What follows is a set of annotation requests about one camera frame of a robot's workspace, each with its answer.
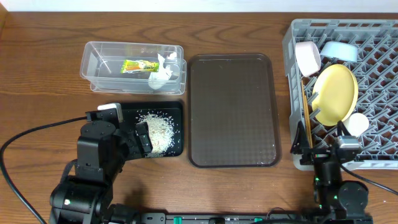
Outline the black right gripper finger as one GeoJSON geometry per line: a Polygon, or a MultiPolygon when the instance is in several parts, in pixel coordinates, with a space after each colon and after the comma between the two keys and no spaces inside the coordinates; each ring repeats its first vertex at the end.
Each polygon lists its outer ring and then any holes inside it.
{"type": "Polygon", "coordinates": [[[307,134],[304,125],[301,121],[298,122],[296,134],[292,147],[290,149],[291,154],[303,154],[307,148],[307,134]]]}
{"type": "Polygon", "coordinates": [[[351,136],[346,126],[342,121],[338,121],[337,125],[337,136],[351,136]]]}

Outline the wooden chopstick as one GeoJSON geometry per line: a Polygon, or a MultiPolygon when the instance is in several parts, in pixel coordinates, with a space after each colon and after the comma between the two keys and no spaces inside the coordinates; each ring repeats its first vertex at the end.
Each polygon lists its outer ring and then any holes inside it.
{"type": "Polygon", "coordinates": [[[312,148],[313,147],[312,132],[311,132],[310,117],[309,117],[309,110],[308,110],[308,103],[307,103],[306,95],[303,96],[303,108],[304,108],[304,118],[305,118],[308,142],[309,142],[310,147],[312,148]]]}
{"type": "Polygon", "coordinates": [[[309,146],[310,146],[310,148],[312,148],[313,144],[312,144],[310,118],[309,118],[309,111],[308,111],[307,96],[305,94],[303,80],[301,80],[301,89],[302,89],[302,98],[303,98],[303,112],[304,112],[304,120],[305,120],[305,129],[306,129],[306,133],[307,133],[307,137],[308,137],[309,146]]]}

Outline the pale green cup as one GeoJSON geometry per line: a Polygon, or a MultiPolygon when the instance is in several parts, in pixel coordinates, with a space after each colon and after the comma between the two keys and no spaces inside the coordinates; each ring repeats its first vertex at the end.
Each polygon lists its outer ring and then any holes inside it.
{"type": "Polygon", "coordinates": [[[344,126],[352,136],[360,137],[369,127],[368,118],[362,113],[353,113],[343,121],[344,126]]]}

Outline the rice food waste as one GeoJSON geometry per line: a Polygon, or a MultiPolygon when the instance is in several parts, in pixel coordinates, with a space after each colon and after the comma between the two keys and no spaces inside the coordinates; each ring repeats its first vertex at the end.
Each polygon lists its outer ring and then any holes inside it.
{"type": "Polygon", "coordinates": [[[147,123],[149,128],[152,151],[146,157],[166,157],[177,153],[174,147],[180,141],[175,140],[178,131],[175,130],[174,119],[170,114],[149,110],[139,113],[136,118],[138,123],[147,123]]]}

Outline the yellow plate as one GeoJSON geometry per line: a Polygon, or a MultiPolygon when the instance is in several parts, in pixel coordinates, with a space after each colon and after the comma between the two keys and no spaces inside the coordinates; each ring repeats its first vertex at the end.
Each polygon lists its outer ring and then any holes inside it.
{"type": "Polygon", "coordinates": [[[358,100],[358,82],[350,69],[341,64],[330,65],[318,76],[313,86],[313,111],[324,126],[335,126],[346,120],[358,100]]]}

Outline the white tissue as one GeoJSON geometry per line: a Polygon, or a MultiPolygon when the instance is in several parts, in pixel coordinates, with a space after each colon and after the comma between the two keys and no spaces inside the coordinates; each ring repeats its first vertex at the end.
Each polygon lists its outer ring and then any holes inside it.
{"type": "Polygon", "coordinates": [[[171,53],[169,56],[164,58],[161,54],[157,54],[157,59],[159,61],[159,69],[157,72],[151,72],[148,84],[153,90],[158,90],[166,84],[166,81],[170,80],[172,76],[172,70],[170,66],[164,66],[166,60],[175,60],[177,58],[177,53],[171,53]]]}

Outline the green snack wrapper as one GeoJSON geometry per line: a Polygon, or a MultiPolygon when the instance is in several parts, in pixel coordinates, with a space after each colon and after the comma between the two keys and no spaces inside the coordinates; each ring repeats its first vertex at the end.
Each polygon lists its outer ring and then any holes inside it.
{"type": "Polygon", "coordinates": [[[121,67],[121,73],[157,72],[159,65],[159,62],[148,60],[125,60],[121,67]]]}

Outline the light blue bowl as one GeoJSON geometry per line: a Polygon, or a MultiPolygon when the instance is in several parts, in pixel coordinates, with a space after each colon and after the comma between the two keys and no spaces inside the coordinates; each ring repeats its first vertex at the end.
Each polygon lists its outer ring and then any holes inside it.
{"type": "Polygon", "coordinates": [[[320,55],[347,62],[357,62],[358,48],[351,44],[330,41],[324,45],[320,55]]]}

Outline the pink bowl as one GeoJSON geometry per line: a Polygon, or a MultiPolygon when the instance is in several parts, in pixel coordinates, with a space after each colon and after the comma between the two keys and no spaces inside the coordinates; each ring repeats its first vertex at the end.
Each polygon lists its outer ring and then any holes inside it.
{"type": "Polygon", "coordinates": [[[296,43],[295,58],[304,77],[309,77],[320,70],[320,53],[318,47],[312,41],[296,43]]]}

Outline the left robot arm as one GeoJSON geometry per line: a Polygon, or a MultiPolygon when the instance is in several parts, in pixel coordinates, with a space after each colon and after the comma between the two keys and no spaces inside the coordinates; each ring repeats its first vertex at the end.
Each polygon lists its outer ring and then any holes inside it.
{"type": "Polygon", "coordinates": [[[109,121],[92,121],[81,128],[77,159],[64,169],[50,196],[50,223],[140,223],[140,213],[113,204],[113,183],[126,161],[151,152],[147,123],[130,133],[109,121]]]}

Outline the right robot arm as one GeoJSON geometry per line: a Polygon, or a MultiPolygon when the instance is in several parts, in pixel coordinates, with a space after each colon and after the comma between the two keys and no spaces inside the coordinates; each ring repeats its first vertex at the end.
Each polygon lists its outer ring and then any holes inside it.
{"type": "Polygon", "coordinates": [[[302,216],[312,223],[372,223],[365,212],[369,190],[355,180],[343,180],[341,166],[359,153],[357,137],[350,135],[343,122],[338,122],[338,137],[327,148],[311,148],[306,129],[300,121],[290,150],[299,155],[301,165],[314,169],[313,196],[318,208],[306,209],[302,216]]]}

